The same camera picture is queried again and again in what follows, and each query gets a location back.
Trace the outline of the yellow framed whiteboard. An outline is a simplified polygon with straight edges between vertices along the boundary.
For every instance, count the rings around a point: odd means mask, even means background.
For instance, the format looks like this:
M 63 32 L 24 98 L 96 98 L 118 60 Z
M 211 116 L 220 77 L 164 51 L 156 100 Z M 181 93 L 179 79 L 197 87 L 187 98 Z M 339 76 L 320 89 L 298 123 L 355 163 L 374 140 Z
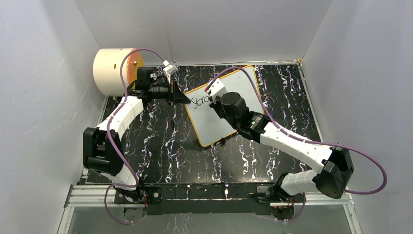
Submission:
M 247 65 L 243 69 L 252 78 L 252 83 L 245 73 L 240 70 L 224 75 L 214 83 L 222 83 L 228 92 L 239 93 L 251 111 L 263 114 L 263 108 L 252 88 L 252 86 L 255 86 L 259 90 L 255 67 Z M 206 85 L 204 84 L 185 93 L 191 101 L 185 107 L 199 143 L 203 147 L 207 147 L 236 132 L 226 120 L 219 118 L 216 112 L 209 107 L 210 101 L 205 88 Z

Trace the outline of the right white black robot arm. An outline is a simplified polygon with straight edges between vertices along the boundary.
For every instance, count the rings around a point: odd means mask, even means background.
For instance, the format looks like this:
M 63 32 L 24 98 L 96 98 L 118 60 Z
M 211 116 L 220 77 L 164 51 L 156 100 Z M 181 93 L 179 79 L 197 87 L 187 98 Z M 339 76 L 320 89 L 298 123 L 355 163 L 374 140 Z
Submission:
M 269 117 L 249 110 L 245 100 L 236 92 L 222 96 L 208 95 L 209 106 L 219 118 L 242 137 L 276 148 L 310 167 L 301 173 L 283 173 L 276 183 L 264 192 L 256 193 L 261 203 L 286 202 L 293 196 L 307 192 L 320 192 L 323 195 L 340 199 L 353 174 L 354 167 L 348 150 L 340 147 L 316 145 L 306 139 L 298 140 L 299 135 L 278 128 Z

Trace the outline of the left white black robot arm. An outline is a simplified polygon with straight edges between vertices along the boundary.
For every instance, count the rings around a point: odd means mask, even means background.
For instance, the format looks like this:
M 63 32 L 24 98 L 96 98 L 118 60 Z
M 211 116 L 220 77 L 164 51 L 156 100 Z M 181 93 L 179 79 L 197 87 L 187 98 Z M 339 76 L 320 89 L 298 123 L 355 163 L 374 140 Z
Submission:
M 175 80 L 158 83 L 160 78 L 165 75 L 157 75 L 154 67 L 139 67 L 136 79 L 127 86 L 127 96 L 103 122 L 83 132 L 83 166 L 108 178 L 128 202 L 142 202 L 148 190 L 124 158 L 123 134 L 152 100 L 164 99 L 169 105 L 190 103 Z

